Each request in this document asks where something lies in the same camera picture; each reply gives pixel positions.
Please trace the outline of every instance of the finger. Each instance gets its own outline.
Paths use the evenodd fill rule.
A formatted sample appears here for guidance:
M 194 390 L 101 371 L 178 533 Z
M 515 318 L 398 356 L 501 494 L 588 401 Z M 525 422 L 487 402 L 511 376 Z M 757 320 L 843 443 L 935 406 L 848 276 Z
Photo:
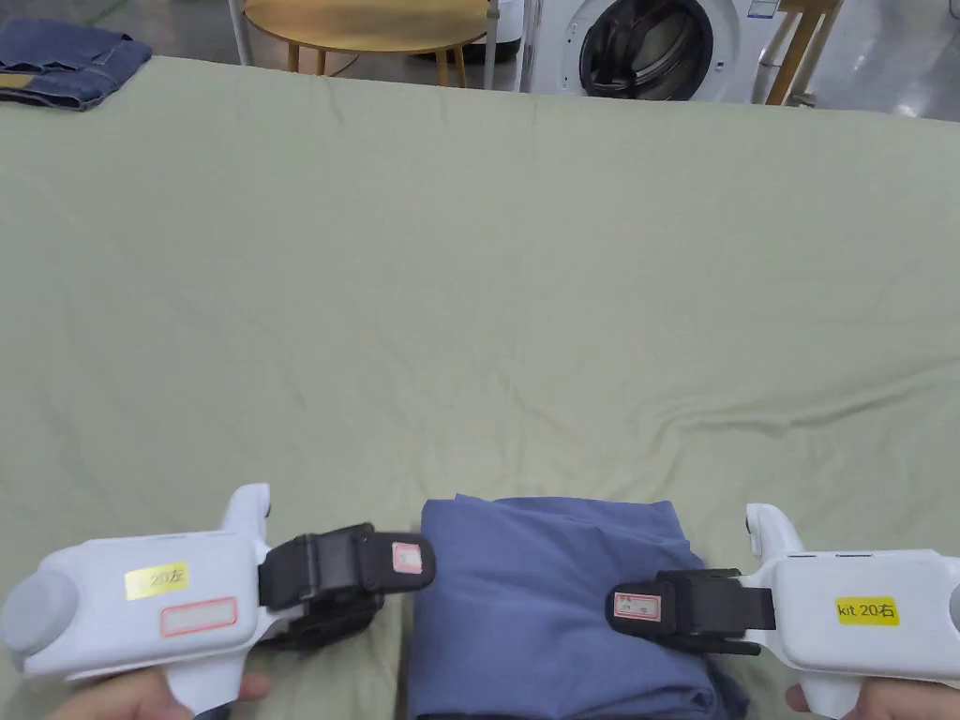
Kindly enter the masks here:
M 159 670 L 112 678 L 63 704 L 49 720 L 191 720 L 193 714 L 170 693 Z
M 247 673 L 240 683 L 240 700 L 260 700 L 270 693 L 270 678 L 260 673 Z
M 858 720 L 956 720 L 960 690 L 939 683 L 870 679 L 854 713 Z
M 810 706 L 806 703 L 804 691 L 799 685 L 787 688 L 786 704 L 797 712 L 810 712 Z

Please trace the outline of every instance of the round wooden tabletop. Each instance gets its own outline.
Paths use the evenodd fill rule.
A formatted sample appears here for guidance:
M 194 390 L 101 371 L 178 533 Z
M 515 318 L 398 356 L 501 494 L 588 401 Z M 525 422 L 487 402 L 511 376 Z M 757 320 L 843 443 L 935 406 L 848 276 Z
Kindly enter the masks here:
M 432 53 L 483 37 L 487 0 L 249 0 L 267 35 L 342 53 Z

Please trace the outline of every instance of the folded blue fabric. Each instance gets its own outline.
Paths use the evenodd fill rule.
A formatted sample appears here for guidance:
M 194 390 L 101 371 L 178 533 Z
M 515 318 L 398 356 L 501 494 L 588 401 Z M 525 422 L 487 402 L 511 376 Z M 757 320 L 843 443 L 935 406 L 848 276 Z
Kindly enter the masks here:
M 34 78 L 25 87 L 0 87 L 0 100 L 93 108 L 129 80 L 151 54 L 150 47 L 120 33 L 17 18 L 0 29 L 0 73 Z
M 458 495 L 423 506 L 437 579 L 417 595 L 412 718 L 742 717 L 705 659 L 614 632 L 613 586 L 699 569 L 668 502 Z

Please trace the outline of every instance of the washing machine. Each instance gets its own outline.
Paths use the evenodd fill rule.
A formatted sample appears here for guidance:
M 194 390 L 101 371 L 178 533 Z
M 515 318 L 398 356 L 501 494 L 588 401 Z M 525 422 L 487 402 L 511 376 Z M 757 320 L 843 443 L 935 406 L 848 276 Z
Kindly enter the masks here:
M 520 89 L 749 103 L 775 0 L 528 0 Z

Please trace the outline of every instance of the wooden stool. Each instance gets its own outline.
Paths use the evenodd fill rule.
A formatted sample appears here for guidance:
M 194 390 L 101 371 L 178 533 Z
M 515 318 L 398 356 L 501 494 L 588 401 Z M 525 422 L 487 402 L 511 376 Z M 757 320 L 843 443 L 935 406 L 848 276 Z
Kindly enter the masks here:
M 250 0 L 244 13 L 269 36 L 288 43 L 287 69 L 300 68 L 300 48 L 326 53 L 437 56 L 440 85 L 449 84 L 446 51 L 453 50 L 460 87 L 467 86 L 464 45 L 487 31 L 487 0 Z
M 791 98 L 806 94 L 806 86 L 813 76 L 830 30 L 833 29 L 833 22 L 842 6 L 843 0 L 781 0 L 780 11 L 786 12 L 786 17 L 774 35 L 770 47 L 764 52 L 764 57 L 771 59 L 775 56 L 798 17 L 800 22 L 797 23 L 797 29 L 793 32 L 790 45 L 783 56 L 783 63 L 770 88 L 770 94 L 767 95 L 766 105 L 783 105 L 787 93 L 790 93 Z M 823 24 L 820 23 L 821 17 L 824 18 Z M 771 61 L 762 60 L 760 63 L 769 65 Z

